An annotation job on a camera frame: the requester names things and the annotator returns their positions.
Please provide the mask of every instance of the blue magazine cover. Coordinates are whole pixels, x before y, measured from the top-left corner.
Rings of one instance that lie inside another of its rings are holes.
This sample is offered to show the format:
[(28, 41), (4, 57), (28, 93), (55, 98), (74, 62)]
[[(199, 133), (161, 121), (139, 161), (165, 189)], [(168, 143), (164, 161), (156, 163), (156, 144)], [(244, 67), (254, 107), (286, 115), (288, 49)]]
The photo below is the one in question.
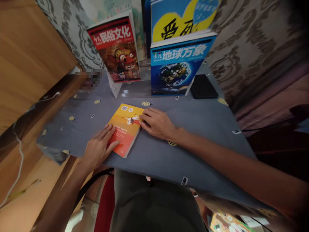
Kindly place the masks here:
[(151, 49), (151, 95), (185, 95), (216, 36)]

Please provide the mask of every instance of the hand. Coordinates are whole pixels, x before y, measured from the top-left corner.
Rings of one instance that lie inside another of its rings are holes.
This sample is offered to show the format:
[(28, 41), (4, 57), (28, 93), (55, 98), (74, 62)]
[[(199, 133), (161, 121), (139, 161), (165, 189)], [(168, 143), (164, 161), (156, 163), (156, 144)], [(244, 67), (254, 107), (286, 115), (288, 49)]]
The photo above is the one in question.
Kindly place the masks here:
[(139, 118), (145, 120), (150, 125), (148, 126), (142, 121), (139, 122), (141, 127), (149, 134), (163, 140), (175, 140), (177, 128), (168, 118), (166, 113), (157, 109), (148, 108), (144, 110), (143, 114), (140, 115)]
[(115, 141), (107, 147), (115, 130), (116, 127), (113, 127), (112, 124), (106, 124), (104, 130), (98, 132), (88, 142), (85, 154), (79, 163), (81, 169), (90, 173), (107, 159), (112, 150), (119, 144), (119, 141)]

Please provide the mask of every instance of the orange book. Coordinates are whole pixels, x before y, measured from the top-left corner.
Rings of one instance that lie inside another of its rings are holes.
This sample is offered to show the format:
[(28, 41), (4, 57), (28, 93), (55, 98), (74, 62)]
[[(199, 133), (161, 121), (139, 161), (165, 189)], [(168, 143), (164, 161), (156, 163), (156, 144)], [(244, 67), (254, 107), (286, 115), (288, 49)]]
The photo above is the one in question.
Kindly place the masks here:
[(143, 111), (144, 109), (142, 108), (121, 104), (109, 121), (109, 124), (112, 123), (117, 127), (109, 142), (120, 141), (119, 145), (114, 149), (114, 152), (123, 158), (128, 156), (139, 132), (141, 127), (139, 116), (142, 115)]

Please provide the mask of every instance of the yellow magazine cover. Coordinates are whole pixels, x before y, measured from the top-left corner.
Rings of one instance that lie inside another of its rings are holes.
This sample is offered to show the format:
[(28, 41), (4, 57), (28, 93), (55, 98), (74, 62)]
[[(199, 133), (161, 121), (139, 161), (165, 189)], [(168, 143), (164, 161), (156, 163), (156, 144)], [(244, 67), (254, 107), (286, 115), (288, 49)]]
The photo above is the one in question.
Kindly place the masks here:
[(152, 42), (208, 29), (221, 0), (151, 0)]
[(121, 104), (109, 121), (109, 124), (112, 123), (117, 127), (109, 142), (120, 141), (114, 152), (123, 158), (127, 157), (139, 132), (141, 127), (139, 116), (143, 114), (143, 111), (142, 108)]

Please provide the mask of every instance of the wooden cabinet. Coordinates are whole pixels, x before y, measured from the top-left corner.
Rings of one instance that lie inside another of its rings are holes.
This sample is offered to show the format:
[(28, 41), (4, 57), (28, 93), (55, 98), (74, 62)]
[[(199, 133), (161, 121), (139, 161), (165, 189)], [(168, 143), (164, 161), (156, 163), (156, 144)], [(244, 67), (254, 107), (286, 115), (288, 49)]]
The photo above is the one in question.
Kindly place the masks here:
[(0, 3), (0, 135), (78, 64), (34, 0)]

